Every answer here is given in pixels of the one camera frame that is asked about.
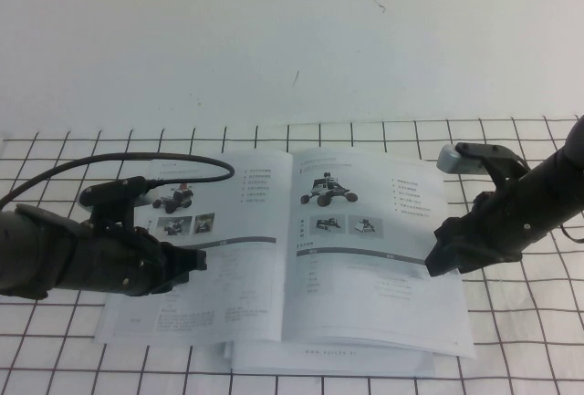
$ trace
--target small image on page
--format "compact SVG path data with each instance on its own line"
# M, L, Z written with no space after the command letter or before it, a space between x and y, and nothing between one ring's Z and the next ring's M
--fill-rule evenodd
M446 218L432 164L306 151L290 203L284 339L473 355L459 276L430 278L424 264Z
M206 252L207 270L172 292L110 296L97 339L174 346L279 340L284 302L291 155L225 153L227 181L162 187L135 223L161 241ZM155 179L202 176L196 164L155 161Z

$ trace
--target robotic arm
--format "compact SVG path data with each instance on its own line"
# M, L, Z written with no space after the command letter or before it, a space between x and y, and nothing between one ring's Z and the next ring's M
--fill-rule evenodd
M134 177L88 187L79 203L91 210L77 223L29 205L0 213L0 294L44 299L52 288L145 296L169 292L189 280L192 270L205 270L205 251L159 242L134 226L134 207L148 191L168 183L219 182L234 168L222 161L175 153L111 153L60 165L25 182L0 199L0 210L19 194L51 176L100 161L194 161L227 173L190 180L148 181Z
M443 149L438 167L448 173L485 174L494 192L483 192L464 217L448 218L434 234L426 258L430 275L461 273L521 260L522 251L584 209L584 120L566 145L535 169L500 146L459 143Z

